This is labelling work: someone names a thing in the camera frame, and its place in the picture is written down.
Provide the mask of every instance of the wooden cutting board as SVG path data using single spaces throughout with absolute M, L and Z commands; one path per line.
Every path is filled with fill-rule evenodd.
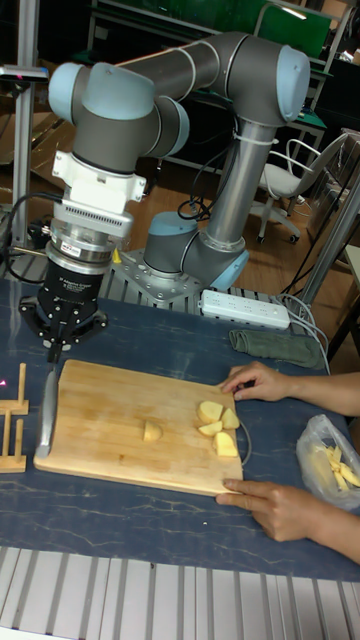
M 68 360 L 59 382 L 53 448 L 38 469 L 189 493 L 224 492 L 225 478 L 242 478 L 239 458 L 220 458 L 199 433 L 203 400 L 235 410 L 232 395 L 175 378 Z M 143 441 L 145 420 L 163 429 Z M 228 431 L 236 443 L 235 431 Z

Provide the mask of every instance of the person's hand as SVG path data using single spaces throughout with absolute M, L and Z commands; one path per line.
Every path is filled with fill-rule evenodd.
M 281 400 L 290 390 L 289 376 L 274 371 L 260 362 L 232 367 L 228 378 L 220 385 L 224 393 L 235 392 L 235 400 Z
M 224 486 L 237 493 L 218 495 L 218 504 L 251 511 L 265 533 L 278 542 L 313 538 L 322 515 L 331 506 L 311 493 L 273 482 L 225 480 Z

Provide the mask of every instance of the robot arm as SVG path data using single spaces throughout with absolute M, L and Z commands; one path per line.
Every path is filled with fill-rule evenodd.
M 91 70 L 65 64 L 49 89 L 52 109 L 75 124 L 71 154 L 57 152 L 53 174 L 66 188 L 55 204 L 49 268 L 36 298 L 21 313 L 57 362 L 107 325 L 97 296 L 112 253 L 132 226 L 129 200 L 140 201 L 140 156 L 165 157 L 186 142 L 189 120 L 177 102 L 207 87 L 232 101 L 240 131 L 225 164 L 207 228 L 157 218 L 145 250 L 158 273 L 185 272 L 204 286 L 227 288 L 246 263 L 242 231 L 279 126 L 294 120 L 309 82 L 306 56 L 247 34 L 227 33 L 120 66 Z

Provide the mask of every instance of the towel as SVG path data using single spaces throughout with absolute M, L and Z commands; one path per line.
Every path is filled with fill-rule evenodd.
M 229 332 L 235 351 L 255 358 L 285 360 L 307 369 L 323 369 L 324 360 L 319 344 L 308 336 L 277 335 L 266 331 Z

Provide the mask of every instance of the white power strip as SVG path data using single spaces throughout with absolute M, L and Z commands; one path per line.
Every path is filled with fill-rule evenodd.
M 253 324 L 258 327 L 287 329 L 290 324 L 289 314 L 283 306 L 231 296 L 218 291 L 205 289 L 202 292 L 199 307 L 204 316 Z

